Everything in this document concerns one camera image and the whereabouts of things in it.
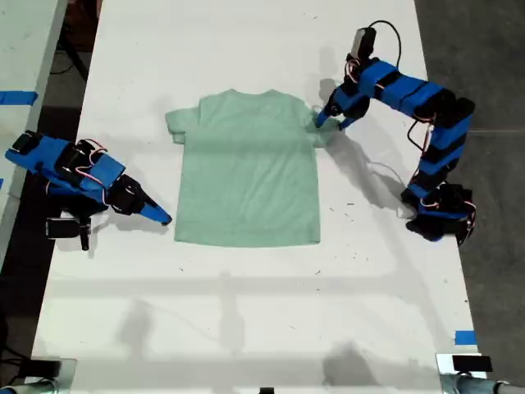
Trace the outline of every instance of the blue painter's tape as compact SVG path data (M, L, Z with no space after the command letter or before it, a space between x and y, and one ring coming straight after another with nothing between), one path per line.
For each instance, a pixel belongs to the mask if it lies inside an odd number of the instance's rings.
M477 345L476 333L474 331L456 331L454 343L456 345Z
M38 96L36 92L0 91L0 105L33 105Z

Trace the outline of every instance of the shirt sleeve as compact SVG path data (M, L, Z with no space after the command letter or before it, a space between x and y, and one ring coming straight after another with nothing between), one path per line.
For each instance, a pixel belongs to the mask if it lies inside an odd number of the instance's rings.
M317 112L311 111L305 120L305 129L314 148L325 148L334 138L334 135L340 133L339 122L334 118L328 118L321 127L316 128L316 119Z
M325 148L334 135L340 132L339 122L334 118L326 119L320 128L316 128L317 112L307 107L306 103L299 98L294 98L292 111L292 116L299 120L314 148Z
M186 133L199 126L199 107L177 109L166 114L167 129L176 144L185 142Z

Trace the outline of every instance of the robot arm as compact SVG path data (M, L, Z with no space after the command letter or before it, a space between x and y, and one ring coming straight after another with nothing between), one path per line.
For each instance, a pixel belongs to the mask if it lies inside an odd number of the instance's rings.
M474 103L426 80L401 74L396 66L378 58L373 51L375 30L358 30L352 53L346 58L345 80L338 86L319 113L316 126L328 117L343 114L344 129L363 117L370 99L377 99L396 111L434 126L428 147L423 147L415 175L401 199L418 211L407 225L435 241L454 233L461 243L472 232L475 206L472 193L461 186L446 184L463 153Z
M171 216L106 152L93 140L74 144L26 131L6 152L6 158L44 176L49 194L83 195L118 213L138 213L163 226L169 224Z

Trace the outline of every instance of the white table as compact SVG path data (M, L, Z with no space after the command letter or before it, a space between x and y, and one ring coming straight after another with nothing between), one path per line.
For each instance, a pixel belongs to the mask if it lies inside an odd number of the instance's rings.
M0 90L36 91L32 107L0 105L0 269L11 238L25 170L3 158L25 130L36 131L67 0L0 0Z
M229 88L322 106L355 30L379 18L399 28L401 70L425 78L412 0L106 0L79 135L175 217L184 147L165 112ZM383 26L376 54L396 59ZM373 103L317 151L320 245L175 243L173 225L115 213L89 253L58 241L34 355L78 359L75 392L438 392L435 353L476 347L454 345L472 329L455 240L404 227L409 124Z

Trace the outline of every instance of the light green t-shirt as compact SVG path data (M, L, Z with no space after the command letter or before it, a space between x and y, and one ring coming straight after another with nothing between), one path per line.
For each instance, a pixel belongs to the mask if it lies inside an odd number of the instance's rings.
M313 125L315 112L275 90L235 90L166 115L184 144L176 241L263 247L320 241L314 147L337 132Z

